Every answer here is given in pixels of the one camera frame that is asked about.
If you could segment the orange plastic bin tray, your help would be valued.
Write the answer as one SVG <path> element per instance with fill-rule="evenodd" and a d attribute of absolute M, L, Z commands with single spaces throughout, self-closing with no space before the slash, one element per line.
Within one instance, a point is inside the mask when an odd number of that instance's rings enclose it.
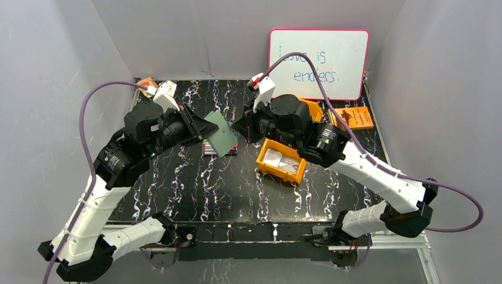
<path fill-rule="evenodd" d="M 260 133 L 266 138 L 256 159 L 258 170 L 292 185 L 299 185 L 303 179 L 306 160 L 302 159 L 295 149 L 268 139 L 268 129 L 265 122 L 259 126 Z"/>

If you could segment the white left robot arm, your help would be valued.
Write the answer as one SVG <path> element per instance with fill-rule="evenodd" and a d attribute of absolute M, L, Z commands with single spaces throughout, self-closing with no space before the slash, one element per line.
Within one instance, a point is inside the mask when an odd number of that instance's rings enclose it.
<path fill-rule="evenodd" d="M 105 233 L 103 228 L 152 159 L 177 145 L 198 144 L 217 131 L 217 124 L 187 104 L 168 109 L 154 102 L 137 104 L 94 160 L 67 224 L 53 240 L 42 242 L 38 252 L 57 267 L 63 281 L 93 282 L 131 251 L 152 243 L 176 244 L 177 226 L 161 212 L 122 230 Z"/>

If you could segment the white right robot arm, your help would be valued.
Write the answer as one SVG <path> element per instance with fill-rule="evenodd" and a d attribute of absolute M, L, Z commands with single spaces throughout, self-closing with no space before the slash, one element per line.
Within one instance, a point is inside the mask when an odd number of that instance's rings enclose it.
<path fill-rule="evenodd" d="M 399 177 L 396 169 L 361 153 L 348 132 L 328 122 L 314 121 L 307 103 L 294 95 L 280 95 L 269 105 L 247 103 L 242 117 L 231 127 L 248 143 L 262 138 L 276 141 L 294 149 L 307 162 L 331 168 L 383 198 L 371 207 L 339 214 L 333 236 L 341 245 L 384 230 L 414 238 L 430 224 L 433 198 L 428 194 L 432 190 Z"/>

